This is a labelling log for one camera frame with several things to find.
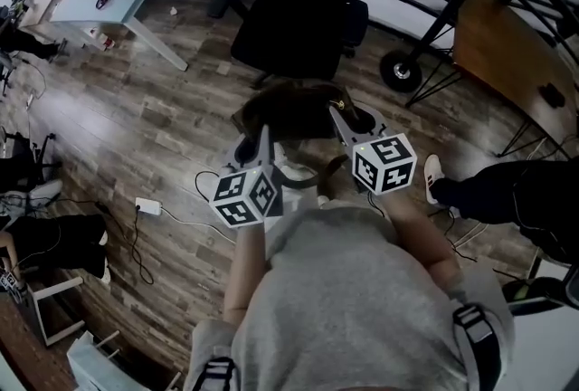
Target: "gray t-shirt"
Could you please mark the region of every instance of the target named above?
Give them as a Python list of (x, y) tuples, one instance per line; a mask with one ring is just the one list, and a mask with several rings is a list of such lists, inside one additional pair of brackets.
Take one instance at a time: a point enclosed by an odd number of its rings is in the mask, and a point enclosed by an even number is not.
[(395, 238), (363, 208), (294, 216), (268, 250), (271, 270), (239, 329), (218, 320), (195, 328), (185, 391), (211, 356), (230, 354), (241, 390), (466, 390), (456, 300), (487, 310), (508, 362), (514, 329), (494, 273), (473, 267), (445, 293)]

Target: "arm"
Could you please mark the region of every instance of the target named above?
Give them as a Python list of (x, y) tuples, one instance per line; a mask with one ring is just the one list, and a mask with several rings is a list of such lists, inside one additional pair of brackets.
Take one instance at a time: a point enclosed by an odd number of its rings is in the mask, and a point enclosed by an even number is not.
[(434, 283), (443, 290), (450, 288), (461, 271), (441, 231), (403, 193), (382, 195), (380, 199), (400, 237), (401, 246), (424, 266)]
[(6, 248), (8, 251), (8, 257), (10, 258), (9, 261), (6, 258), (3, 258), (6, 270), (12, 272), (13, 276), (22, 284), (23, 279), (22, 274), (20, 273), (20, 267), (16, 266), (18, 263), (18, 256), (16, 254), (16, 247), (14, 246), (14, 238), (8, 232), (0, 232), (0, 248)]
[(266, 272), (265, 232), (263, 224), (243, 227), (237, 233), (225, 300), (223, 320), (239, 327), (245, 317), (253, 293)]

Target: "power strip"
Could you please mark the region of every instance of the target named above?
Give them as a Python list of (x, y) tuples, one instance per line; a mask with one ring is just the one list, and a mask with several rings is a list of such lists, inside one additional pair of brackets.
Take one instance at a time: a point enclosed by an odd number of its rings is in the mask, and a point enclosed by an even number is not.
[(135, 198), (135, 206), (138, 206), (140, 213), (151, 215), (161, 215), (161, 202), (152, 199)]

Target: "black office chair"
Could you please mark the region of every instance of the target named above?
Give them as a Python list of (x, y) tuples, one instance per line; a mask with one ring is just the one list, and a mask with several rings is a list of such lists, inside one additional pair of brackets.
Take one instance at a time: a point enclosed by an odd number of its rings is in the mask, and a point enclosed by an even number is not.
[(48, 140), (56, 138), (49, 134), (44, 139), (41, 148), (20, 132), (9, 134), (0, 126), (0, 139), (6, 143), (11, 138), (14, 140), (12, 156), (0, 159), (0, 193), (8, 191), (31, 192), (38, 185), (44, 184), (44, 169), (47, 167), (61, 167), (61, 162), (44, 164), (44, 153)]
[(515, 317), (563, 306), (579, 310), (579, 265), (572, 267), (562, 281), (550, 277), (512, 281), (503, 286), (503, 294)]
[(232, 56), (260, 69), (253, 83), (271, 75), (330, 81), (340, 56), (353, 57), (364, 39), (368, 6), (359, 0), (213, 0), (208, 14), (221, 18), (228, 7), (243, 18)]

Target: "white cube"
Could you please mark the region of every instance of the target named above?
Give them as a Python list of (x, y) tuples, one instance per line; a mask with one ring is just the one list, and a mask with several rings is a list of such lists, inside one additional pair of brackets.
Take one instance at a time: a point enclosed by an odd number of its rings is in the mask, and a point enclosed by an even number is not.
[(219, 178), (212, 209), (229, 227), (263, 222), (278, 192), (263, 167)]
[(375, 195), (412, 183), (416, 153), (404, 134), (384, 137), (354, 147), (352, 175)]

